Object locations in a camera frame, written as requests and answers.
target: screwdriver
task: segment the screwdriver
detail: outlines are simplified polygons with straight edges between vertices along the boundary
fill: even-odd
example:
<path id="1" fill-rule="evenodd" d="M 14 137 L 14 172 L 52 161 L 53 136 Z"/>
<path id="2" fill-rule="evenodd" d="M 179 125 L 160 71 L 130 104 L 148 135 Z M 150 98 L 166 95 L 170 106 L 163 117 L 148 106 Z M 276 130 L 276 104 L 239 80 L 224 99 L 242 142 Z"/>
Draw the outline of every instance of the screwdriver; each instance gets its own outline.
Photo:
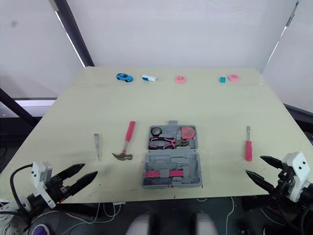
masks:
<path id="1" fill-rule="evenodd" d="M 99 137 L 99 134 L 95 133 L 93 135 L 93 137 L 94 137 L 94 145 L 95 145 L 95 148 L 97 150 L 98 160 L 101 161 L 101 159 L 100 159 L 100 137 Z"/>
<path id="2" fill-rule="evenodd" d="M 250 126 L 247 127 L 248 139 L 246 141 L 246 160 L 252 160 L 252 141 L 250 141 Z"/>

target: blue block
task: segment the blue block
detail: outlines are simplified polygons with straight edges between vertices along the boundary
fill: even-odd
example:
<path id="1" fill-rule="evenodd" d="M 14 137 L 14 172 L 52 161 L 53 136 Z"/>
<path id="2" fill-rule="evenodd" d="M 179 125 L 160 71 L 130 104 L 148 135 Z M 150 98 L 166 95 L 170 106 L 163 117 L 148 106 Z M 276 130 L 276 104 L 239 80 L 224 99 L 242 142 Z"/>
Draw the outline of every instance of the blue block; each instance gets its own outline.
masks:
<path id="1" fill-rule="evenodd" d="M 220 82 L 225 83 L 226 82 L 226 77 L 220 77 Z"/>

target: pink screwdriver handle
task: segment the pink screwdriver handle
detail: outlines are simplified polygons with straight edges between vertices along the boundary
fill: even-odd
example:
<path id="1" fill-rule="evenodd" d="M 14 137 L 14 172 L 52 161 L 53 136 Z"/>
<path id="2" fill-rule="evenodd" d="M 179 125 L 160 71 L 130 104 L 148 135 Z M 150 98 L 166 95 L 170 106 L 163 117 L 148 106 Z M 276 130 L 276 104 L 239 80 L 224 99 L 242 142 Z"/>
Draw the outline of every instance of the pink screwdriver handle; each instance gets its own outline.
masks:
<path id="1" fill-rule="evenodd" d="M 135 121 L 130 121 L 129 122 L 129 126 L 128 126 L 128 130 L 126 133 L 126 137 L 125 137 L 125 141 L 130 141 L 134 132 L 134 128 L 135 128 Z"/>
<path id="2" fill-rule="evenodd" d="M 246 142 L 246 160 L 252 161 L 252 141 Z"/>

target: blue toy car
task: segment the blue toy car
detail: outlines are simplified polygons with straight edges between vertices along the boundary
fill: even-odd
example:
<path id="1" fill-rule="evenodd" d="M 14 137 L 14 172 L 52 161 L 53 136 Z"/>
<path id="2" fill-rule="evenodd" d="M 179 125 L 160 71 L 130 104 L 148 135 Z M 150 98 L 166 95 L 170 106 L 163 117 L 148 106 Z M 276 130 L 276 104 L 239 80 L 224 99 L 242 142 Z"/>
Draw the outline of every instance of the blue toy car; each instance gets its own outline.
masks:
<path id="1" fill-rule="evenodd" d="M 133 80 L 133 77 L 132 77 L 132 76 L 127 75 L 127 74 L 125 74 L 125 73 L 118 73 L 118 74 L 116 75 L 116 78 L 117 78 L 118 80 L 122 80 L 122 81 L 125 81 L 125 82 L 131 82 L 131 81 Z"/>

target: pliers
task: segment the pliers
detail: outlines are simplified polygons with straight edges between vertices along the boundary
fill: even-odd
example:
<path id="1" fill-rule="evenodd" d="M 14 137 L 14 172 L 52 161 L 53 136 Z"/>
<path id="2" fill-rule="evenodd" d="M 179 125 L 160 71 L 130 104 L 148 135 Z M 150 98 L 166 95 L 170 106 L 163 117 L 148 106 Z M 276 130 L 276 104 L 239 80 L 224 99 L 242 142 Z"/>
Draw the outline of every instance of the pliers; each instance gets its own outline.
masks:
<path id="1" fill-rule="evenodd" d="M 177 146 L 187 146 L 189 144 L 189 142 L 185 141 L 185 140 L 176 140 L 174 138 L 166 138 L 166 137 L 152 137 L 152 138 L 150 138 L 150 141 L 165 141 L 165 142 L 170 143 L 170 144 L 166 144 L 164 146 L 149 145 L 150 150 L 174 149 Z"/>

